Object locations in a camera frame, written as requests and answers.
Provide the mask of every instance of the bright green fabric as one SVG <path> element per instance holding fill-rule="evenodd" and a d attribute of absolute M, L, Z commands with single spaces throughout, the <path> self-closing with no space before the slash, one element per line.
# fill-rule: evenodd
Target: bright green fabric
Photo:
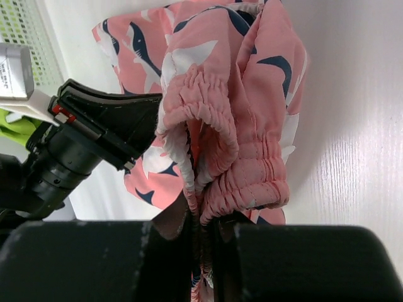
<path fill-rule="evenodd" d="M 41 121 L 23 117 L 19 121 L 7 123 L 9 111 L 0 109 L 0 137 L 7 137 L 25 147 L 31 134 L 39 127 Z"/>

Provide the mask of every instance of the pink fabric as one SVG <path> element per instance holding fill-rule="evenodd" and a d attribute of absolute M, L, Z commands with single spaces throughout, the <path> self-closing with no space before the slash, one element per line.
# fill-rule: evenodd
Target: pink fabric
<path fill-rule="evenodd" d="M 239 11 L 256 18 L 251 26 Z M 160 208 L 183 188 L 195 222 L 195 260 L 201 258 L 192 301 L 207 301 L 203 226 L 234 210 L 255 223 L 285 222 L 285 162 L 294 149 L 307 53 L 280 0 L 185 1 L 110 18 L 93 33 L 125 94 L 164 95 L 157 139 L 125 184 Z"/>

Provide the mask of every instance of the red clip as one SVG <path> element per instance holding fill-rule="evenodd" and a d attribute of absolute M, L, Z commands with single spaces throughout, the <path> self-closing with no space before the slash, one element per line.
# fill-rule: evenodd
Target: red clip
<path fill-rule="evenodd" d="M 68 117 L 66 123 L 72 123 L 73 121 L 76 120 L 76 117 L 72 115 L 70 112 L 68 112 L 66 109 L 64 109 L 61 105 L 57 104 L 56 106 L 53 107 L 52 111 L 54 112 L 55 115 L 58 115 L 59 113 L 62 113 Z"/>

